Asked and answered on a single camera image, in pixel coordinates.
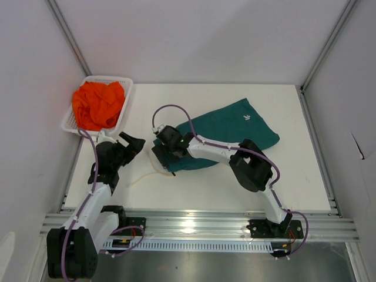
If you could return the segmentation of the green shorts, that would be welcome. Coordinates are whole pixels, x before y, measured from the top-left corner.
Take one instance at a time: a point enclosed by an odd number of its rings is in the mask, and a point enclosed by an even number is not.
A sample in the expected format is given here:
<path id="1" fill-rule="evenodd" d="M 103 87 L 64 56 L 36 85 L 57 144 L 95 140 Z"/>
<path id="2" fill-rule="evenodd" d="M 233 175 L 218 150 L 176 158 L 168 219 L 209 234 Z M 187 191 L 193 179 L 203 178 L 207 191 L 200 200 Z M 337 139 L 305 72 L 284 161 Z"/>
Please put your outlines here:
<path id="1" fill-rule="evenodd" d="M 244 98 L 226 107 L 205 113 L 192 119 L 195 132 L 211 140 L 227 143 L 240 143 L 244 139 L 252 140 L 260 150 L 266 150 L 276 145 L 280 137 L 269 128 L 264 119 Z M 183 158 L 172 160 L 168 157 L 170 167 L 168 172 L 176 173 L 181 170 L 199 170 L 216 165 L 207 159 Z"/>

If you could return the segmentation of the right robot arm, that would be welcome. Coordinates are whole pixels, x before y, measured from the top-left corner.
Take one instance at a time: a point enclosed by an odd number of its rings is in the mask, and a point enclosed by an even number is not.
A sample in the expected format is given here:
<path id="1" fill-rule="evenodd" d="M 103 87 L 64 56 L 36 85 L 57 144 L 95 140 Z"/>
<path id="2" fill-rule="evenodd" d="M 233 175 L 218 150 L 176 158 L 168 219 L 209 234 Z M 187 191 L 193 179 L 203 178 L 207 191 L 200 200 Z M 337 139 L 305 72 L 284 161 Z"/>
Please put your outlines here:
<path id="1" fill-rule="evenodd" d="M 269 232 L 281 237 L 289 231 L 292 216 L 283 210 L 272 190 L 274 164 L 253 141 L 220 142 L 193 132 L 182 135 L 175 127 L 166 125 L 154 127 L 153 133 L 159 143 L 152 147 L 152 152 L 164 169 L 171 171 L 172 164 L 183 159 L 206 159 L 228 165 L 240 186 L 261 198 Z"/>

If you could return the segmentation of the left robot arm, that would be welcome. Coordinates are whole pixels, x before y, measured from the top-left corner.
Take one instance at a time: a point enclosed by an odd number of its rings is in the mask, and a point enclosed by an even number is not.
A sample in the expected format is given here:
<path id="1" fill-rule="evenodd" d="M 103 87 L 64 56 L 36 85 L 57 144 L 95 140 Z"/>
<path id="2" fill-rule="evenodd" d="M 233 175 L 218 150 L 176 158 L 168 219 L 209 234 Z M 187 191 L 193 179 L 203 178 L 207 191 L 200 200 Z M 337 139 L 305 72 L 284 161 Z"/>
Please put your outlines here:
<path id="1" fill-rule="evenodd" d="M 98 255 L 109 236 L 123 234 L 145 236 L 145 228 L 131 225 L 122 206 L 109 203 L 119 182 L 119 170 L 143 149 L 146 141 L 125 132 L 119 136 L 125 144 L 100 131 L 97 140 L 84 129 L 79 134 L 90 142 L 95 161 L 88 178 L 88 191 L 70 218 L 46 237 L 48 276 L 65 281 L 94 276 Z"/>

